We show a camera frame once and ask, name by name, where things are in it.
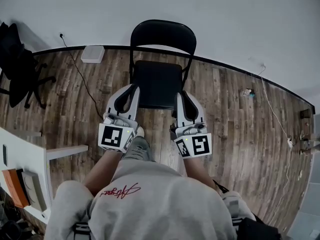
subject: black folding chair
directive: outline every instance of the black folding chair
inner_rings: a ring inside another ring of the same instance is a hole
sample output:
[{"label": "black folding chair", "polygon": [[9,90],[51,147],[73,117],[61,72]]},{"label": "black folding chair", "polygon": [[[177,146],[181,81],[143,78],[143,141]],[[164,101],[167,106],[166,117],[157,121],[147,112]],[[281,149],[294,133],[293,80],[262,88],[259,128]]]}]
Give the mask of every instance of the black folding chair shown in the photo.
[{"label": "black folding chair", "polygon": [[[134,62],[137,46],[163,45],[188,54],[185,69],[178,64],[138,60]],[[197,40],[186,25],[151,19],[140,23],[131,34],[130,83],[140,88],[140,108],[173,110],[175,97],[183,90],[196,50]]]}]

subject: chair backrest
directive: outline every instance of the chair backrest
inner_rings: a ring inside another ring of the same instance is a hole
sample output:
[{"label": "chair backrest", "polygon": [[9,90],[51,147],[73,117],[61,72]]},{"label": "chair backrest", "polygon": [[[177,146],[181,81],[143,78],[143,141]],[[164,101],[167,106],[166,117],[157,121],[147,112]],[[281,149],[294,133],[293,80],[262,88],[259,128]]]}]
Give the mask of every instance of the chair backrest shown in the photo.
[{"label": "chair backrest", "polygon": [[137,25],[131,34],[131,49],[144,45],[163,45],[193,55],[197,39],[193,31],[181,23],[150,19]]},{"label": "chair backrest", "polygon": [[12,24],[8,27],[2,23],[0,27],[0,68],[9,80],[15,76],[18,58],[24,50],[17,25]]}]

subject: orange book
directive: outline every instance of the orange book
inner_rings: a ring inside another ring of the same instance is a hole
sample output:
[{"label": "orange book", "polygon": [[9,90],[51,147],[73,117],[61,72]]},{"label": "orange book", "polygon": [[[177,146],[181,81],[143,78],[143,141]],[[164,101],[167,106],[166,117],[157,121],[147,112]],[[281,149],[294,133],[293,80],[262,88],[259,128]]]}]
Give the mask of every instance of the orange book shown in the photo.
[{"label": "orange book", "polygon": [[14,205],[19,208],[29,206],[29,202],[21,187],[16,169],[2,171],[6,185],[10,191]]}]

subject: red signature logo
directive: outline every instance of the red signature logo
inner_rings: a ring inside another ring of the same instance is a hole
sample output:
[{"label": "red signature logo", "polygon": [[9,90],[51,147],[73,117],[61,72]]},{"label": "red signature logo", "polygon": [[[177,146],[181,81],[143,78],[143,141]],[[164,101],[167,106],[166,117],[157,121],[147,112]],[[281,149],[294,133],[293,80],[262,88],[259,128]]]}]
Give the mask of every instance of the red signature logo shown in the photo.
[{"label": "red signature logo", "polygon": [[99,197],[104,196],[115,196],[116,198],[124,199],[127,195],[133,194],[141,189],[139,186],[135,186],[138,183],[134,184],[132,187],[127,189],[127,185],[124,186],[123,189],[117,189],[114,187],[112,190],[103,191]]}]

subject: gray sweatshirt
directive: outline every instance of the gray sweatshirt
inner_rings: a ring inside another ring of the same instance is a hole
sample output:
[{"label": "gray sweatshirt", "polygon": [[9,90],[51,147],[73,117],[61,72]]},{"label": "gray sweatshirt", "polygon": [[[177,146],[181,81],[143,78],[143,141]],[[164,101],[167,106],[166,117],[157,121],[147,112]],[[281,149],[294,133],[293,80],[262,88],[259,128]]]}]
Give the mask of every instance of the gray sweatshirt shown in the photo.
[{"label": "gray sweatshirt", "polygon": [[96,240],[233,240],[228,199],[240,200],[242,215],[253,217],[235,192],[221,197],[168,166],[126,159],[96,197],[79,182],[61,184],[44,239],[74,239],[72,227],[82,221]]}]

